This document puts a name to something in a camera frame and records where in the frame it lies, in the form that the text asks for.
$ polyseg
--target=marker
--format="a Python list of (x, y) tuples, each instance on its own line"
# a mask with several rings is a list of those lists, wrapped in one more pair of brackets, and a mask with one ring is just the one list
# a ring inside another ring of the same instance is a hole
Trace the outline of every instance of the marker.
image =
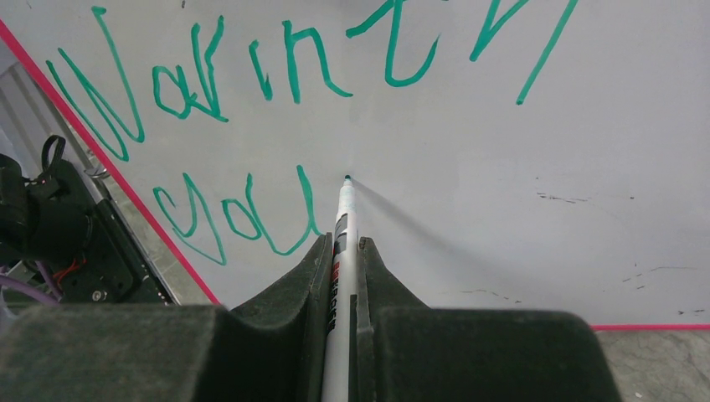
[(350, 175), (340, 188), (333, 245), (331, 308), (328, 312), (326, 361), (321, 400), (347, 401), (350, 392), (350, 347), (355, 328), (350, 311), (357, 301), (358, 227), (355, 216), (355, 188)]

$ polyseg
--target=green handwriting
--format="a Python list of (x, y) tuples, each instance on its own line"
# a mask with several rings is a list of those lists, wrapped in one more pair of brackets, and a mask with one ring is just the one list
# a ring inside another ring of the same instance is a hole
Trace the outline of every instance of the green handwriting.
[(389, 11), (392, 11), (392, 28), (389, 31), (389, 43), (387, 45), (387, 59), (384, 65), (384, 80), (388, 84), (394, 87), (412, 85), (413, 83), (421, 80), (421, 78), (426, 74), (426, 71), (431, 66), (431, 62), (434, 61), (434, 56), (436, 55), (436, 46), (439, 44), (439, 37), (436, 38), (434, 43), (429, 49), (429, 54), (426, 56), (426, 60), (419, 70), (417, 70), (414, 75), (404, 80), (397, 80), (393, 77), (392, 71), (394, 69), (394, 52), (397, 49), (397, 39), (399, 37), (399, 23), (402, 19), (402, 3), (405, 0), (386, 0), (385, 3), (380, 6), (372, 15), (370, 15), (363, 23), (357, 27), (347, 29), (345, 31), (345, 36), (348, 38), (353, 38), (355, 36), (364, 34), (370, 29), (380, 18)]
[(259, 80), (259, 86), (261, 87), (261, 92), (264, 94), (264, 99), (271, 101), (274, 97), (274, 92), (271, 90), (271, 83), (269, 82), (269, 75), (264, 78), (264, 73), (261, 71), (261, 64), (259, 63), (259, 56), (256, 55), (256, 48), (259, 47), (259, 41), (254, 39), (249, 45), (249, 56), (251, 57), (251, 64), (254, 66), (254, 72), (256, 73), (256, 78)]
[[(543, 69), (543, 66), (545, 65), (545, 62), (548, 61), (548, 57), (550, 53), (552, 53), (555, 44), (557, 44), (557, 41), (559, 39), (559, 36), (562, 34), (562, 31), (564, 30), (565, 24), (567, 24), (567, 21), (569, 20), (569, 16), (572, 15), (572, 11), (574, 11), (574, 7), (577, 5), (578, 0), (569, 0), (569, 3), (567, 4), (567, 7), (564, 9), (564, 12), (562, 13), (562, 17), (560, 17), (557, 26), (554, 29), (554, 32), (552, 36), (550, 37), (550, 40), (548, 41), (547, 46), (545, 46), (545, 49), (543, 50), (543, 53), (540, 55), (540, 59), (538, 59), (538, 62), (535, 64), (535, 67), (532, 68), (532, 72), (530, 75), (527, 77), (527, 80), (525, 81), (525, 85), (522, 87), (522, 90), (520, 91), (520, 94), (517, 96), (516, 104), (522, 105), (522, 103), (525, 101), (525, 98), (527, 97), (527, 93), (530, 91), (530, 88), (533, 86), (533, 83), (535, 82), (535, 79), (538, 77), (538, 74), (540, 74), (540, 70)], [(498, 22), (493, 25), (493, 19), (496, 17), (496, 13), (498, 11), (498, 6), (501, 5), (501, 0), (492, 0), (491, 1), (491, 6), (488, 8), (488, 14), (486, 15), (486, 20), (483, 23), (483, 27), (481, 28), (481, 32), (478, 34), (478, 39), (476, 40), (476, 45), (473, 47), (473, 51), (471, 52), (471, 57), (469, 57), (470, 61), (476, 61), (478, 60), (478, 57), (481, 55), (483, 50), (488, 46), (488, 44), (491, 42), (494, 36), (498, 33), (498, 31), (502, 28), (503, 24), (507, 22), (515, 13), (517, 13), (522, 6), (527, 4), (528, 0), (518, 0), (517, 3), (513, 4), (512, 7), (506, 11), (503, 16), (498, 20)]]
[(298, 68), (296, 67), (296, 57), (293, 54), (293, 47), (301, 39), (311, 38), (313, 39), (313, 44), (316, 45), (316, 52), (318, 53), (318, 60), (321, 63), (321, 74), (323, 75), (323, 81), (326, 86), (330, 88), (333, 92), (340, 96), (350, 97), (352, 94), (341, 90), (340, 87), (333, 84), (331, 80), (331, 73), (328, 69), (328, 62), (326, 59), (326, 49), (323, 47), (323, 41), (321, 40), (321, 35), (315, 28), (306, 28), (302, 31), (292, 33), (291, 30), (293, 25), (291, 21), (286, 20), (283, 22), (284, 25), (284, 44), (286, 45), (286, 62), (288, 65), (289, 73), (289, 84), (291, 85), (291, 94), (293, 95), (294, 103), (301, 103), (301, 89), (298, 85)]
[[(306, 229), (303, 233), (303, 236), (300, 237), (299, 240), (296, 241), (296, 243), (286, 251), (279, 250), (279, 248), (276, 246), (274, 243), (274, 240), (271, 238), (269, 231), (266, 229), (264, 224), (261, 221), (261, 218), (259, 216), (258, 209), (256, 207), (256, 204), (254, 202), (254, 199), (252, 197), (252, 188), (254, 187), (254, 181), (252, 178), (251, 173), (247, 175), (246, 178), (246, 186), (244, 188), (244, 197), (246, 198), (246, 202), (249, 205), (248, 208), (244, 206), (239, 200), (235, 198), (226, 198), (222, 200), (222, 212), (224, 213), (224, 217), (227, 220), (227, 225), (229, 228), (232, 230), (233, 233), (238, 235), (239, 237), (242, 237), (243, 239), (246, 240), (258, 240), (262, 236), (266, 239), (266, 242), (269, 244), (269, 247), (271, 248), (271, 251), (273, 251), (277, 255), (291, 255), (296, 251), (299, 247), (303, 245), (304, 242), (308, 239), (308, 236), (310, 235), (311, 232), (313, 232), (314, 235), (319, 236), (321, 235), (321, 232), (318, 230), (316, 226), (316, 216), (314, 213), (314, 208), (313, 208), (313, 190), (311, 188), (311, 183), (308, 180), (308, 177), (306, 176), (306, 173), (303, 170), (303, 167), (301, 165), (298, 165), (296, 167), (296, 171), (298, 173), (298, 179), (299, 182), (301, 183), (301, 192), (303, 195), (303, 199), (306, 205), (306, 214), (308, 216), (307, 222), (306, 222)], [(227, 257), (224, 253), (224, 246), (222, 243), (222, 238), (219, 235), (219, 232), (216, 229), (216, 225), (214, 223), (214, 219), (212, 218), (212, 214), (209, 212), (209, 208), (207, 203), (204, 200), (203, 195), (199, 192), (197, 186), (195, 185), (194, 181), (190, 178), (190, 176), (187, 173), (183, 173), (183, 179), (185, 181), (185, 185), (188, 189), (188, 200), (190, 203), (190, 213), (191, 213), (191, 224), (189, 229), (187, 230), (182, 230), (180, 229), (178, 223), (175, 221), (175, 219), (168, 213), (165, 204), (163, 203), (163, 197), (167, 199), (167, 201), (175, 208), (176, 205), (172, 201), (171, 195), (164, 189), (160, 187), (155, 187), (153, 189), (153, 195), (155, 196), (155, 199), (158, 203), (158, 206), (160, 207), (160, 210), (162, 213), (166, 216), (166, 218), (170, 221), (170, 224), (172, 225), (172, 231), (177, 235), (177, 237), (185, 243), (188, 247), (191, 249), (197, 251), (200, 255), (210, 259), (211, 261), (219, 264), (219, 265), (226, 265), (227, 264)], [(193, 245), (188, 241), (190, 237), (192, 237), (197, 230), (198, 227), (198, 206), (195, 202), (195, 199), (199, 201), (199, 208), (203, 211), (204, 217), (208, 222), (209, 228), (212, 231), (212, 235), (214, 237), (214, 242), (217, 245), (218, 253), (219, 253), (219, 258), (214, 257), (207, 252), (200, 250), (198, 247)], [(241, 213), (247, 217), (249, 220), (252, 229), (254, 230), (254, 234), (246, 234), (245, 232), (237, 229), (236, 224), (234, 223), (234, 219), (232, 218), (232, 212), (229, 208), (230, 205), (236, 205), (237, 208), (241, 211)]]
[[(202, 92), (204, 93), (205, 100), (208, 106), (203, 105), (198, 102), (198, 94), (190, 93), (188, 88), (188, 81), (185, 78), (185, 73), (183, 72), (183, 67), (181, 65), (175, 66), (175, 73), (173, 74), (167, 67), (163, 65), (156, 65), (152, 69), (152, 79), (153, 79), (153, 97), (157, 107), (163, 109), (164, 111), (170, 113), (171, 115), (177, 117), (180, 120), (185, 120), (190, 116), (192, 108), (197, 108), (204, 114), (214, 117), (216, 120), (221, 122), (229, 121), (228, 118), (222, 116), (222, 112), (219, 108), (219, 98), (217, 95), (217, 87), (214, 83), (214, 65), (212, 64), (212, 56), (214, 52), (217, 51), (217, 46), (219, 45), (219, 40), (222, 38), (224, 33), (224, 17), (219, 16), (217, 18), (217, 29), (210, 40), (207, 49), (204, 52), (204, 56), (200, 54), (199, 51), (199, 32), (200, 24), (195, 23), (193, 29), (190, 31), (192, 44), (193, 44), (193, 58), (195, 62), (195, 70), (198, 73), (198, 78), (200, 81), (200, 86), (202, 86)], [(207, 65), (207, 78), (205, 78), (203, 69), (203, 59), (205, 65)], [(184, 107), (182, 111), (177, 111), (170, 106), (165, 105), (161, 98), (161, 86), (160, 86), (160, 74), (165, 74), (170, 79), (170, 81), (180, 90), (183, 96)]]
[(136, 99), (133, 97), (131, 85), (128, 83), (128, 79), (126, 78), (126, 72), (123, 70), (123, 64), (121, 63), (121, 59), (118, 57), (118, 50), (116, 50), (116, 44), (114, 43), (109, 29), (108, 27), (106, 27), (106, 24), (103, 18), (101, 17), (102, 15), (106, 14), (106, 9), (103, 7), (92, 7), (91, 12), (94, 14), (96, 22), (99, 24), (101, 32), (104, 34), (106, 43), (108, 44), (109, 50), (111, 51), (111, 56), (113, 57), (113, 61), (116, 64), (118, 75), (121, 77), (121, 82), (123, 83), (123, 89), (126, 91), (126, 96), (128, 97), (128, 103), (131, 105), (131, 111), (133, 112), (133, 119), (136, 122), (138, 133), (134, 134), (133, 132), (131, 132), (131, 130), (128, 129), (123, 120), (113, 110), (111, 104), (109, 104), (109, 102), (106, 101), (104, 96), (91, 84), (89, 79), (86, 78), (84, 73), (79, 69), (79, 67), (76, 66), (74, 61), (66, 54), (66, 52), (63, 49), (59, 48), (59, 55), (62, 56), (62, 59), (64, 59), (66, 64), (68, 64), (69, 67), (72, 69), (74, 75), (76, 75), (77, 80), (79, 80), (79, 83), (86, 91), (86, 94), (91, 99), (91, 102), (94, 104), (94, 107), (104, 118), (104, 121), (111, 129), (111, 132), (113, 132), (114, 137), (118, 141), (118, 146), (120, 147), (120, 150), (116, 150), (109, 142), (106, 141), (104, 136), (101, 135), (101, 133), (96, 129), (96, 126), (94, 126), (94, 124), (86, 116), (84, 111), (82, 111), (81, 108), (79, 108), (79, 106), (76, 104), (76, 101), (69, 94), (66, 89), (66, 86), (64, 86), (64, 82), (60, 79), (59, 74), (57, 74), (57, 70), (54, 68), (54, 64), (49, 60), (46, 60), (46, 63), (47, 67), (49, 68), (49, 72), (52, 74), (52, 76), (54, 77), (54, 81), (56, 81), (57, 86), (59, 87), (59, 90), (62, 91), (62, 94), (64, 94), (66, 100), (74, 107), (76, 112), (79, 113), (79, 116), (81, 116), (81, 119), (84, 120), (84, 123), (86, 123), (86, 125), (89, 126), (89, 128), (94, 132), (94, 135), (96, 135), (96, 138), (99, 139), (99, 142), (104, 144), (104, 147), (106, 147), (106, 149), (108, 149), (109, 152), (115, 157), (119, 158), (124, 162), (128, 162), (130, 157), (128, 154), (128, 149), (126, 148), (126, 144), (123, 142), (123, 139), (116, 130), (116, 126), (114, 126), (114, 124), (111, 122), (111, 119), (106, 115), (106, 111), (108, 111), (108, 113), (113, 117), (113, 119), (116, 120), (123, 132), (125, 132), (125, 134), (133, 141), (139, 143), (144, 142), (146, 139), (146, 135), (143, 131), (143, 123), (141, 122), (141, 116), (138, 113), (138, 107), (136, 106)]
[[(167, 220), (170, 221), (170, 224), (172, 225), (172, 231), (175, 233), (175, 235), (177, 235), (177, 237), (180, 239), (180, 241), (182, 241), (187, 247), (197, 251), (198, 254), (210, 259), (211, 261), (216, 262), (217, 264), (227, 265), (227, 256), (224, 254), (224, 247), (222, 246), (222, 238), (219, 237), (219, 232), (217, 231), (217, 228), (214, 225), (214, 220), (212, 219), (212, 215), (209, 212), (209, 208), (207, 207), (207, 203), (204, 201), (203, 195), (199, 192), (197, 186), (193, 182), (192, 178), (190, 178), (189, 174), (183, 173), (183, 180), (185, 181), (185, 186), (188, 189), (188, 199), (190, 200), (190, 214), (191, 214), (190, 228), (187, 230), (180, 229), (180, 226), (178, 225), (177, 222), (175, 222), (175, 219), (173, 219), (172, 216), (167, 212), (167, 209), (165, 208), (165, 204), (162, 203), (161, 195), (164, 195), (165, 198), (167, 198), (167, 201), (172, 205), (172, 207), (173, 208), (176, 207), (175, 203), (172, 201), (172, 197), (170, 196), (170, 193), (168, 193), (162, 187), (155, 187), (153, 189), (153, 196), (155, 197), (156, 202), (157, 202), (158, 206), (160, 207), (160, 210), (165, 215)], [(188, 239), (194, 235), (195, 230), (197, 230), (197, 228), (198, 228), (198, 207), (195, 204), (196, 197), (199, 200), (200, 209), (203, 211), (204, 216), (207, 219), (207, 223), (209, 225), (209, 228), (210, 228), (210, 230), (212, 230), (212, 235), (214, 236), (214, 241), (217, 243), (217, 250), (219, 252), (219, 258), (212, 257), (211, 255), (200, 250), (197, 246), (193, 245), (192, 243), (190, 243), (188, 241)]]

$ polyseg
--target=concrete floor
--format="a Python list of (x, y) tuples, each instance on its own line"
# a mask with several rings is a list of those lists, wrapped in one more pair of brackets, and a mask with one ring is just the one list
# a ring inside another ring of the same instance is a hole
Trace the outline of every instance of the concrete floor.
[[(209, 303), (112, 179), (116, 204), (180, 304)], [(710, 332), (599, 332), (625, 402), (710, 401)]]

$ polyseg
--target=red wire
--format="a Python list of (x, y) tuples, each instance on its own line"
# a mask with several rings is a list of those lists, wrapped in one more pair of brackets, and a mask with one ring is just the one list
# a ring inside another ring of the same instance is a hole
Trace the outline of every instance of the red wire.
[(69, 268), (59, 271), (56, 274), (54, 274), (52, 277), (54, 278), (55, 281), (57, 281), (57, 286), (59, 286), (59, 289), (62, 288), (61, 281), (64, 279), (65, 276), (70, 274), (71, 272), (74, 272), (81, 268), (84, 263), (86, 262), (86, 258), (84, 258), (81, 263), (77, 263), (77, 260), (74, 258), (74, 261), (72, 261), (71, 265)]

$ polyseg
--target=pink border line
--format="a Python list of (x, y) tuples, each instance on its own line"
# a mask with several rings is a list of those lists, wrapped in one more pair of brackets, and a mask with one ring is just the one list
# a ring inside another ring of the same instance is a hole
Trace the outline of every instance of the pink border line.
[(47, 97), (52, 101), (52, 103), (57, 106), (57, 109), (59, 109), (64, 118), (67, 119), (71, 126), (79, 133), (84, 142), (89, 145), (89, 148), (91, 148), (96, 157), (99, 158), (99, 161), (103, 163), (106, 170), (108, 170), (111, 176), (116, 180), (118, 185), (126, 193), (126, 195), (133, 202), (133, 204), (136, 205), (138, 211), (140, 211), (141, 214), (146, 218), (148, 223), (157, 232), (158, 236), (160, 236), (162, 241), (167, 245), (168, 249), (170, 249), (170, 251), (175, 255), (177, 260), (180, 261), (180, 263), (183, 265), (185, 270), (188, 271), (193, 280), (197, 282), (198, 286), (200, 287), (200, 289), (202, 289), (204, 294), (207, 295), (207, 297), (212, 303), (219, 304), (219, 300), (217, 299), (217, 297), (214, 295), (214, 293), (212, 293), (207, 284), (204, 283), (204, 281), (195, 271), (193, 266), (190, 265), (188, 259), (185, 258), (180, 249), (175, 245), (175, 243), (172, 242), (165, 230), (161, 227), (160, 224), (158, 224), (155, 217), (148, 210), (146, 205), (141, 201), (140, 198), (138, 198), (138, 194), (133, 191), (133, 188), (131, 188), (128, 182), (123, 178), (123, 176), (121, 176), (121, 173), (119, 173), (118, 169), (116, 168), (116, 165), (114, 165), (113, 162), (111, 162), (111, 160), (106, 156), (105, 152), (101, 149), (96, 140), (94, 140), (91, 134), (89, 134), (89, 132), (86, 130), (84, 124), (82, 124), (81, 121), (76, 117), (69, 105), (64, 102), (64, 99), (62, 99), (59, 92), (57, 92), (57, 90), (52, 86), (49, 80), (47, 80), (47, 77), (44, 76), (42, 70), (40, 70), (39, 67), (34, 63), (34, 60), (29, 57), (27, 51), (25, 51), (25, 49), (18, 42), (13, 33), (10, 32), (8, 26), (5, 25), (5, 22), (3, 22), (1, 19), (0, 39), (5, 42), (5, 44), (15, 54), (15, 57), (18, 58), (20, 63), (22, 63), (24, 68), (28, 71), (29, 75), (37, 82), (37, 84), (40, 88), (42, 88), (44, 93), (47, 94)]
[[(25, 51), (22, 45), (10, 32), (7, 25), (0, 19), (0, 39), (5, 41), (5, 44), (10, 48), (10, 50), (15, 53), (15, 57), (18, 58), (20, 63), (23, 64), (24, 68), (29, 72), (30, 76), (34, 78), (42, 88), (45, 94), (50, 98), (50, 100), (57, 106), (57, 109), (64, 115), (64, 118), (69, 121), (69, 123), (76, 129), (81, 138), (89, 145), (94, 154), (99, 158), (101, 163), (104, 164), (106, 169), (109, 171), (111, 176), (116, 180), (121, 189), (126, 193), (128, 198), (136, 205), (136, 208), (143, 214), (148, 223), (153, 227), (153, 229), (160, 236), (162, 241), (167, 245), (168, 249), (177, 257), (177, 260), (183, 264), (183, 267), (188, 271), (190, 276), (197, 282), (198, 286), (209, 300), (214, 304), (219, 304), (219, 300), (209, 289), (207, 284), (204, 283), (200, 275), (195, 271), (192, 265), (185, 258), (180, 249), (172, 242), (172, 239), (167, 235), (165, 230), (160, 224), (158, 224), (155, 217), (148, 210), (146, 205), (138, 198), (138, 194), (133, 191), (133, 188), (128, 184), (128, 182), (121, 176), (116, 166), (111, 162), (111, 160), (106, 156), (104, 151), (101, 149), (99, 144), (94, 140), (94, 138), (89, 134), (81, 121), (76, 117), (74, 112), (71, 110), (69, 105), (64, 102), (59, 92), (49, 83), (47, 77), (44, 76), (42, 70), (34, 63), (34, 60), (29, 57), (29, 54)], [(601, 324), (592, 325), (594, 331), (690, 331), (690, 330), (710, 330), (710, 324)]]

